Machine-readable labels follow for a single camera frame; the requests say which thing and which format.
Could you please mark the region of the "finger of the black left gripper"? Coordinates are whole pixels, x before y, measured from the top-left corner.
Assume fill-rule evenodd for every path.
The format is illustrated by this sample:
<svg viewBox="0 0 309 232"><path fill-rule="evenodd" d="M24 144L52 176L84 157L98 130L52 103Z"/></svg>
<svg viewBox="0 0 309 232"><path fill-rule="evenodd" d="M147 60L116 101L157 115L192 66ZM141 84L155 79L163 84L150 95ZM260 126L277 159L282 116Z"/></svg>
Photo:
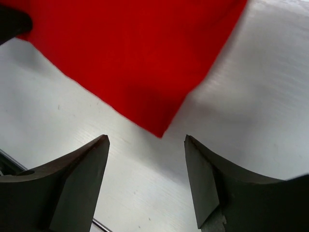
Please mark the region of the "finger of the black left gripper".
<svg viewBox="0 0 309 232"><path fill-rule="evenodd" d="M0 44L13 38L27 40L33 28L29 0L0 0Z"/></svg>

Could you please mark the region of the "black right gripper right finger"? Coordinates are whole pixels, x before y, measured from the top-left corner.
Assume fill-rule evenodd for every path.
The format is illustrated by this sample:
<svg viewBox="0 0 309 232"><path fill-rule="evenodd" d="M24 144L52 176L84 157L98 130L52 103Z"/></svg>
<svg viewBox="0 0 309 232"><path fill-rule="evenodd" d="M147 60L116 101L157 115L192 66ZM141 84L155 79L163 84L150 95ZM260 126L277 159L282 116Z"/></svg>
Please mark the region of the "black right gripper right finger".
<svg viewBox="0 0 309 232"><path fill-rule="evenodd" d="M309 176L280 180L254 173L184 141L198 228L203 232L306 232Z"/></svg>

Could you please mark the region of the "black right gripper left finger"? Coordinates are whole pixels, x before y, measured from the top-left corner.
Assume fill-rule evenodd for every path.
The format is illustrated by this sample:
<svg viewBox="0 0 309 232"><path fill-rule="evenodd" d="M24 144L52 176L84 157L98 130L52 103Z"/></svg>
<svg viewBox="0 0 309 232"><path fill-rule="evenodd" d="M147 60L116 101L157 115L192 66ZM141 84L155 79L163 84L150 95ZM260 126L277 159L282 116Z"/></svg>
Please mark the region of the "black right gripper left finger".
<svg viewBox="0 0 309 232"><path fill-rule="evenodd" d="M109 138L101 135L32 169L1 153L1 231L90 231L109 147Z"/></svg>

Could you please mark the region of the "red t-shirt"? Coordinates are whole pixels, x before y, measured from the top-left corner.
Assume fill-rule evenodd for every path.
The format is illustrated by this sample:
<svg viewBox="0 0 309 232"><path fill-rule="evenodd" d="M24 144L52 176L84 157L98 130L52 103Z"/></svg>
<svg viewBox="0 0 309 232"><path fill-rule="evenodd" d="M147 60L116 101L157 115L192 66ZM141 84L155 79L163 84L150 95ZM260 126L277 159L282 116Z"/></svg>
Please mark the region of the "red t-shirt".
<svg viewBox="0 0 309 232"><path fill-rule="evenodd" d="M244 0L6 0L66 76L157 137L207 75Z"/></svg>

